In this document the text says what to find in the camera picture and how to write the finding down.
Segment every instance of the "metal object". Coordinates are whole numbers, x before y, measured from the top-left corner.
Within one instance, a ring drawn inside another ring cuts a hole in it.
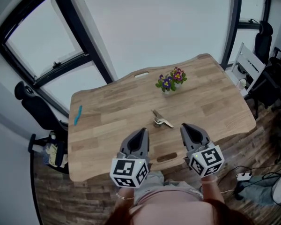
[[[143,127],[141,130],[131,133],[123,140],[120,152],[117,153],[117,158],[145,159],[148,165],[150,161],[148,152],[149,132]]]
[[[237,29],[255,29],[259,30],[260,23],[252,23],[252,22],[239,22]]]
[[[187,157],[184,158],[187,164],[189,164],[193,153],[214,147],[207,132],[196,125],[183,123],[180,132],[183,145],[187,149]]]
[[[155,118],[154,118],[154,126],[159,128],[162,124],[166,124],[168,125],[170,128],[173,128],[174,126],[167,121],[162,115],[160,115],[158,113],[158,111],[156,111],[155,109],[152,110],[152,112],[155,114]]]

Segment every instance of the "black window frame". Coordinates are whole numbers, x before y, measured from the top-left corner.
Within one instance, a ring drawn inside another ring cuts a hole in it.
[[[22,0],[15,9],[9,14],[3,24],[0,26],[0,53],[16,73],[44,100],[57,109],[60,113],[69,116],[68,112],[57,101],[52,99],[42,86],[57,77],[83,65],[93,61],[98,71],[102,75],[107,84],[113,82],[108,69],[104,66],[99,54],[97,53],[93,43],[91,42],[79,16],[76,12],[71,0],[56,0],[56,3],[64,16],[71,32],[81,47],[83,53],[79,54],[70,60],[61,63],[54,63],[52,69],[39,78],[33,77],[21,64],[21,62],[10,51],[6,42],[15,29],[21,22],[42,2],[45,0]]]
[[[263,11],[263,21],[268,21],[270,7],[272,0],[265,0],[265,8]],[[228,37],[226,39],[226,45],[224,49],[224,54],[222,62],[220,63],[221,67],[225,70],[229,67],[229,58],[232,52],[232,48],[235,42],[236,34],[238,29],[249,29],[249,30],[259,30],[260,23],[255,22],[253,19],[249,21],[240,21],[240,11],[242,7],[242,0],[233,0],[233,10],[230,22],[230,28],[228,32]]]

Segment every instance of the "table top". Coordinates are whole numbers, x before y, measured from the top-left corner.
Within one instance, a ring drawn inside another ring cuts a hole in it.
[[[160,74],[169,74],[174,67],[184,70],[188,79],[177,91],[164,95],[155,84]],[[148,74],[135,77],[145,72]],[[82,113],[74,126],[80,105]],[[154,127],[152,109],[174,128]],[[122,141],[141,128],[149,132],[151,170],[182,164],[187,152],[180,135],[184,122],[205,129],[214,142],[256,126],[240,92],[209,54],[142,69],[103,87],[74,93],[68,134],[71,180],[109,173]]]

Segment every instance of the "white cable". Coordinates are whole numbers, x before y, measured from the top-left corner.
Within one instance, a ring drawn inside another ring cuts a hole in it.
[[[227,192],[232,192],[232,191],[235,191],[235,189],[232,189],[232,190],[228,190],[228,191],[225,191],[225,192],[221,192],[221,193],[227,193]]]

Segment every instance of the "hand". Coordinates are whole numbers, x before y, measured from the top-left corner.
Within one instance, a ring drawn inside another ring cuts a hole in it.
[[[216,176],[214,174],[211,174],[209,176],[206,176],[204,178],[201,178],[201,181],[212,181],[212,180],[215,180],[216,179]]]
[[[118,194],[122,197],[134,197],[134,189],[133,188],[126,188],[126,187],[121,187],[120,190],[118,191]]]

